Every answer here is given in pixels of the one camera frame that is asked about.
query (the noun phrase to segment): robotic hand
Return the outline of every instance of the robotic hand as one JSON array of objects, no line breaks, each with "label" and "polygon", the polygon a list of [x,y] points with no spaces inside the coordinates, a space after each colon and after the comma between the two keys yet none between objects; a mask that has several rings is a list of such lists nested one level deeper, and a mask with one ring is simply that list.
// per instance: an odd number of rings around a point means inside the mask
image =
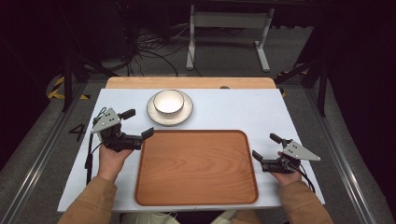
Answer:
[{"label": "robotic hand", "polygon": [[122,114],[117,114],[113,108],[99,114],[98,118],[93,119],[91,133],[97,133],[100,141],[108,148],[117,152],[123,149],[140,150],[143,142],[154,134],[154,128],[143,132],[141,136],[128,135],[121,131],[121,119],[133,117],[136,113],[134,109]]},{"label": "robotic hand", "polygon": [[282,143],[283,152],[282,156],[276,160],[264,160],[258,152],[253,150],[252,155],[262,165],[263,172],[291,174],[300,166],[300,160],[320,161],[320,157],[292,139],[286,140],[274,133],[270,134],[270,138],[278,144]]}]

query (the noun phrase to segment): wrist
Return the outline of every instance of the wrist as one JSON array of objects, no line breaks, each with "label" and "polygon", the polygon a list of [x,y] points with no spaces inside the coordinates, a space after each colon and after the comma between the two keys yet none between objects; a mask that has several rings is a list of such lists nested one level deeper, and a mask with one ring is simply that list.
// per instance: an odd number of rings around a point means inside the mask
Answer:
[{"label": "wrist", "polygon": [[97,176],[105,180],[108,180],[112,183],[115,183],[118,175],[114,175],[109,172],[99,170]]}]

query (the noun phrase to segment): forearm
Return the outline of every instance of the forearm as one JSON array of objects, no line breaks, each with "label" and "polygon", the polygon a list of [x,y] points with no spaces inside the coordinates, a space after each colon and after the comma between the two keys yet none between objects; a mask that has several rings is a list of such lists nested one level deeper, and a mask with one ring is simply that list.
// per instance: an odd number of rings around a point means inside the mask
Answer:
[{"label": "forearm", "polygon": [[282,187],[279,193],[290,223],[332,223],[317,195],[303,181]]},{"label": "forearm", "polygon": [[70,204],[59,223],[109,223],[116,191],[111,181],[94,177]]}]

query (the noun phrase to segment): tray rim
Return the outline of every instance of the tray rim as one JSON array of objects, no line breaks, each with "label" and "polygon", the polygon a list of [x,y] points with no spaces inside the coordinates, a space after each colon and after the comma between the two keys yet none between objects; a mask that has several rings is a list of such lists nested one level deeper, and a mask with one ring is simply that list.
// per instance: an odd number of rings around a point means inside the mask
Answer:
[{"label": "tray rim", "polygon": [[[237,129],[232,129],[232,130],[154,130],[155,133],[241,133],[245,139],[245,143],[247,145],[247,154],[251,154],[250,146],[248,143],[248,136],[246,135],[245,132],[242,130],[237,130]],[[137,197],[138,195],[138,189],[139,189],[139,183],[140,183],[140,169],[142,167],[142,160],[144,158],[144,153],[145,153],[145,143],[143,143],[142,150],[141,150],[141,155],[139,159],[139,166],[138,166],[138,171],[137,171],[137,177],[136,177],[136,184],[134,188],[134,200],[136,201],[137,204],[140,206],[183,206],[183,205],[198,205],[198,206],[206,206],[206,205],[231,205],[231,204],[252,204],[257,202],[259,199],[259,190],[258,190],[258,185],[257,185],[257,179],[256,175],[254,172],[254,167],[253,167],[253,161],[251,159],[251,156],[248,156],[248,162],[249,162],[249,169],[250,173],[252,174],[252,182],[253,182],[253,188],[254,188],[254,197],[252,200],[246,202],[246,203],[204,203],[204,204],[197,204],[197,203],[172,203],[172,204],[165,204],[165,203],[141,203]]]}]

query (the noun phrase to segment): metal frame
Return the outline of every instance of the metal frame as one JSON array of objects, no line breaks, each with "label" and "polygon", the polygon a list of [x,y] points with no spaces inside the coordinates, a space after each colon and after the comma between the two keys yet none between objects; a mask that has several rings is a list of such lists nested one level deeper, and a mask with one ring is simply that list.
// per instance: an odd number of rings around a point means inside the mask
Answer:
[{"label": "metal frame", "polygon": [[355,210],[358,214],[361,223],[373,223],[375,224],[375,218],[373,214],[370,212],[370,208],[364,199],[363,193],[361,192],[361,188],[352,173],[352,170],[347,163],[347,159],[344,155],[343,150],[337,145],[336,141],[333,138],[332,129],[326,118],[323,118],[316,106],[317,98],[312,89],[305,89],[306,97],[308,98],[309,103],[311,104],[312,109],[315,111],[315,115],[319,122],[319,125],[323,132],[325,132],[326,138],[330,145],[330,154],[332,155],[332,159],[334,161],[335,166],[337,167],[338,173],[341,176],[341,179],[344,182],[346,187],[346,191],[349,195],[350,200],[352,201]]},{"label": "metal frame", "polygon": [[194,68],[195,59],[195,27],[232,27],[262,29],[260,41],[255,41],[257,54],[259,55],[262,71],[270,72],[270,66],[263,50],[265,39],[271,25],[274,9],[268,13],[220,13],[220,12],[195,12],[195,6],[191,5],[190,14],[190,44],[187,52],[187,70]]},{"label": "metal frame", "polygon": [[[74,99],[79,98],[79,96],[84,92],[85,87],[86,87],[85,83],[78,83],[75,89]],[[27,176],[25,177],[21,185],[21,188],[19,189],[18,193],[16,194],[14,200],[12,201],[8,210],[4,214],[3,219],[1,219],[0,223],[16,223],[16,220],[23,206],[25,205],[26,201],[29,199],[30,194],[35,188],[35,184],[37,183],[42,172],[44,171],[44,168],[46,167],[46,164],[50,159],[50,155],[52,154],[53,149],[55,149],[56,147],[56,143],[64,128],[64,125],[66,124],[67,119],[70,117],[70,114],[72,113],[77,102],[78,100],[71,101],[71,105],[57,119],[55,126],[52,132],[50,133],[49,138],[47,139],[47,142],[41,149],[40,154],[35,160],[35,163],[33,164],[32,168],[29,170]]]}]

